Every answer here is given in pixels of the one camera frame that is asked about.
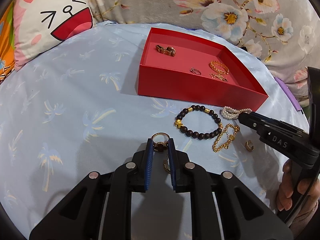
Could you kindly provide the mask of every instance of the white and pink pillow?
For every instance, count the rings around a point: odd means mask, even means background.
[[[62,41],[95,26],[88,0],[17,0],[13,9],[18,71]]]

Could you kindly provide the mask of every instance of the beaded bracelet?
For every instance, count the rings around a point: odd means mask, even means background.
[[[186,126],[183,125],[181,120],[186,116],[187,113],[190,113],[192,111],[201,111],[209,114],[212,119],[214,119],[215,123],[218,124],[218,129],[211,132],[211,133],[198,133],[198,132],[193,132],[192,130],[188,130]],[[205,108],[205,106],[199,106],[199,105],[192,105],[189,108],[183,109],[176,117],[176,121],[174,122],[174,126],[177,126],[178,129],[180,129],[180,132],[185,133],[186,136],[192,137],[194,139],[198,138],[199,140],[202,139],[209,139],[209,138],[214,138],[218,134],[222,132],[223,125],[221,123],[221,119],[218,118],[218,115],[214,113],[213,110],[210,110],[208,108]]]

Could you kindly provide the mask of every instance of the ring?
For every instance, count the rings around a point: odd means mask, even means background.
[[[191,68],[190,69],[190,72],[194,73],[194,74],[197,74],[197,75],[201,75],[201,72],[195,68]]]
[[[169,155],[167,154],[167,157],[165,158],[165,160],[163,160],[163,168],[165,170],[166,173],[170,174],[170,168],[169,168]]]
[[[222,67],[225,71],[222,71],[222,70],[216,68],[215,65]],[[210,68],[212,68],[213,71],[217,72],[220,75],[228,75],[229,74],[228,67],[221,62],[213,60],[210,62],[209,66],[210,66]]]
[[[247,151],[249,151],[249,152],[252,152],[252,151],[254,150],[253,143],[252,143],[250,140],[247,141],[247,142],[244,144],[244,146],[245,146],[245,148],[247,149]]]
[[[228,80],[226,78],[224,78],[223,76],[221,76],[220,74],[216,75],[216,74],[212,74],[210,73],[211,78],[215,79],[215,78],[219,78],[221,81],[225,81],[228,82]]]
[[[154,134],[152,137],[151,137],[151,140],[153,140],[154,137],[158,136],[158,135],[164,135],[164,136],[167,136],[167,140],[164,141],[164,142],[153,142],[153,150],[155,152],[159,152],[159,153],[163,153],[165,150],[168,149],[168,141],[170,139],[170,136],[164,132],[159,132],[159,133],[156,133]]]
[[[174,57],[176,55],[176,50],[173,47],[164,48],[160,45],[156,45],[156,51],[171,57]]]

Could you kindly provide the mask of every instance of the red box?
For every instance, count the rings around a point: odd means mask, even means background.
[[[156,45],[174,47],[175,57],[157,52]],[[212,60],[229,68],[229,74],[223,76],[228,82],[211,78],[210,73],[217,74],[209,66]],[[193,74],[191,68],[201,75]],[[225,46],[159,28],[151,28],[143,49],[138,94],[253,111],[268,98],[250,71]]]

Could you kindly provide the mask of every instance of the cartoon mouth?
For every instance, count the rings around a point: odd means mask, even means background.
[[[92,16],[89,7],[87,7],[61,23],[51,32],[51,35],[59,41],[65,41],[66,39],[91,28]]]

